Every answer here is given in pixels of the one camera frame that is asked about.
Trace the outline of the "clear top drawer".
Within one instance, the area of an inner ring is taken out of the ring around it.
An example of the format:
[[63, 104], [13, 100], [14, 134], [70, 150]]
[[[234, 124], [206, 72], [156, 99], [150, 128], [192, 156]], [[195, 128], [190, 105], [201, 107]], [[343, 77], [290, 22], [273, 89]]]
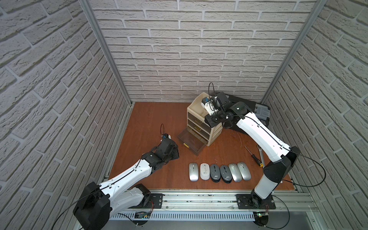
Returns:
[[211, 128], [204, 121], [201, 121], [199, 118], [192, 115], [191, 113], [187, 113], [187, 118], [188, 125], [190, 125], [191, 127], [198, 127], [209, 134], [211, 133]]

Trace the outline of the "clear drawer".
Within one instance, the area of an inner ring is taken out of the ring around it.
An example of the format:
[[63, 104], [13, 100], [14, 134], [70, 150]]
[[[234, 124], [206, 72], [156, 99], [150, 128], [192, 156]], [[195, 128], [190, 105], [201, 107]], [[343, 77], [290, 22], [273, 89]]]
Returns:
[[201, 127], [197, 126], [190, 120], [188, 120], [188, 126], [191, 127], [197, 134], [201, 135], [204, 139], [209, 140], [210, 135]]
[[178, 136], [178, 139], [196, 156], [206, 147], [208, 141], [187, 126]]
[[191, 127], [198, 127], [209, 134], [211, 133], [211, 128], [204, 121], [201, 121], [199, 118], [192, 115], [191, 113], [187, 113], [187, 118], [188, 125], [190, 125]]

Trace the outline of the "clear bottom drawer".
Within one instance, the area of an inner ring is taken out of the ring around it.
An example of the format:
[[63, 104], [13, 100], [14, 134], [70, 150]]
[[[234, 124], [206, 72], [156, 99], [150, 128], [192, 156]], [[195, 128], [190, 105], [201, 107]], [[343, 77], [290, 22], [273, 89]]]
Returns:
[[196, 156], [206, 147], [208, 141], [187, 126], [178, 136], [178, 139]]

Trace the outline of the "beige drawer organizer cabinet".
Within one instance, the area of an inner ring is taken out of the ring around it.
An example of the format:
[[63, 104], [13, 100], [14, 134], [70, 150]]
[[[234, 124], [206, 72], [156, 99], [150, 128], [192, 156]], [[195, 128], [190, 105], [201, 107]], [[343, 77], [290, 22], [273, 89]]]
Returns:
[[[190, 104], [187, 108], [187, 113], [191, 113], [192, 115], [199, 118], [201, 121], [205, 122], [205, 116], [208, 115], [207, 111], [201, 106], [201, 101], [203, 98], [208, 97], [209, 95], [205, 92], [201, 93], [197, 98]], [[220, 136], [222, 133], [222, 124], [211, 128], [210, 138], [208, 140], [207, 146], [210, 146], [216, 138]]]

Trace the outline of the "silver computer mouse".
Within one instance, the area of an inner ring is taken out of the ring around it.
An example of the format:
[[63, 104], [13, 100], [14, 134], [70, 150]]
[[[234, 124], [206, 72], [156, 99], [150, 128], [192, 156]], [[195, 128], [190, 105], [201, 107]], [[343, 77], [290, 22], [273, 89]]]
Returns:
[[190, 163], [189, 164], [189, 179], [192, 182], [195, 182], [199, 179], [199, 170], [197, 163]]
[[239, 170], [239, 167], [237, 164], [235, 163], [230, 163], [228, 165], [229, 169], [230, 169], [230, 172], [232, 174], [232, 179], [233, 181], [235, 182], [240, 182], [242, 180], [242, 175], [241, 175], [241, 172]]
[[241, 173], [241, 176], [242, 176], [243, 180], [249, 181], [252, 178], [252, 176], [251, 176], [250, 170], [247, 167], [246, 163], [239, 162], [239, 163], [237, 163], [237, 166], [239, 168], [239, 171]]

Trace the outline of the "white computer mouse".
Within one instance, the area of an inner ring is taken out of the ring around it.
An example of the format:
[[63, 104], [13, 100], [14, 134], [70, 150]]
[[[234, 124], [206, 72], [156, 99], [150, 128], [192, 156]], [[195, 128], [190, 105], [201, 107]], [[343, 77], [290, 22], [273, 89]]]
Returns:
[[205, 181], [210, 179], [210, 166], [207, 163], [200, 165], [200, 178]]

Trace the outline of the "dark grey computer mouse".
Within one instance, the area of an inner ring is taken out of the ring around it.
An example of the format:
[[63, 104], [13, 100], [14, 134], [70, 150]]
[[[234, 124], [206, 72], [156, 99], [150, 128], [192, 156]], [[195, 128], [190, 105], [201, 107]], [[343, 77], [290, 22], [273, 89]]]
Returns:
[[219, 168], [220, 168], [220, 174], [221, 174], [222, 180], [226, 184], [231, 183], [232, 182], [232, 174], [231, 174], [231, 171], [230, 171], [229, 167], [227, 165], [221, 165]]
[[218, 183], [221, 180], [221, 172], [218, 165], [212, 164], [210, 166], [210, 178], [215, 183]]

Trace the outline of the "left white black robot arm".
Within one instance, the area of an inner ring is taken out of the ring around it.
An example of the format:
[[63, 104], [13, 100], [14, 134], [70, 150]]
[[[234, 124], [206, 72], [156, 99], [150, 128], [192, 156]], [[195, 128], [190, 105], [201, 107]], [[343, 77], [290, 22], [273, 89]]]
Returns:
[[170, 135], [163, 134], [158, 146], [121, 174], [100, 184], [89, 183], [74, 207], [74, 216], [83, 229], [100, 230], [118, 212], [146, 206], [150, 191], [139, 181], [178, 158], [177, 144]]

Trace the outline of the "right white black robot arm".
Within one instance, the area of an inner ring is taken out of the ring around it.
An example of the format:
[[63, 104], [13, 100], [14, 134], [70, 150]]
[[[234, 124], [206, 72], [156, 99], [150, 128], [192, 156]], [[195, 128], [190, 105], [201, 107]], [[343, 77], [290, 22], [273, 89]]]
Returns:
[[202, 107], [208, 112], [205, 122], [214, 127], [219, 123], [236, 125], [248, 134], [265, 153], [270, 162], [263, 168], [263, 176], [252, 190], [250, 201], [259, 206], [270, 197], [274, 189], [289, 173], [301, 153], [298, 147], [290, 147], [274, 135], [255, 115], [248, 110], [244, 102], [227, 103], [204, 98]]

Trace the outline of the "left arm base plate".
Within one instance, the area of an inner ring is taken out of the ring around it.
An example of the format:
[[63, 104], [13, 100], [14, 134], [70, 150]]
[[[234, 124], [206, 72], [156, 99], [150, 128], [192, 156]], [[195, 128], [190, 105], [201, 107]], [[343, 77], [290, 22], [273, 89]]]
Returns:
[[135, 209], [161, 209], [164, 195], [162, 193], [151, 193], [149, 197], [144, 197], [143, 201], [135, 206]]

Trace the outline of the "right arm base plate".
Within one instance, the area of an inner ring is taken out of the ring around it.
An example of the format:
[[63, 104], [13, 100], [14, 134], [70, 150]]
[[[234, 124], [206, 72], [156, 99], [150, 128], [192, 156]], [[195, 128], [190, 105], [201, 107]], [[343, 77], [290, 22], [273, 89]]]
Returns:
[[266, 199], [259, 198], [256, 194], [236, 194], [238, 209], [276, 209], [272, 195]]

